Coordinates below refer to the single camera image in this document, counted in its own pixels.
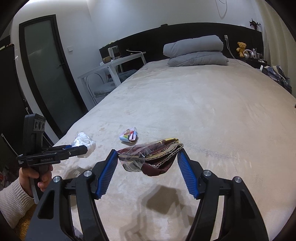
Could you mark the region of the cream knit sleeve forearm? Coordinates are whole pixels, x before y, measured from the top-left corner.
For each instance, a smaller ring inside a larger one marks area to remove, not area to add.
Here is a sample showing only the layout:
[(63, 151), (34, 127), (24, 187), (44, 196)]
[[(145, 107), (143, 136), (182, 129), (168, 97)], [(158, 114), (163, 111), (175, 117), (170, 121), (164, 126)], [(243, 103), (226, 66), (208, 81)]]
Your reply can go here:
[(20, 185), (19, 178), (0, 192), (1, 214), (11, 228), (15, 228), (19, 220), (35, 204)]

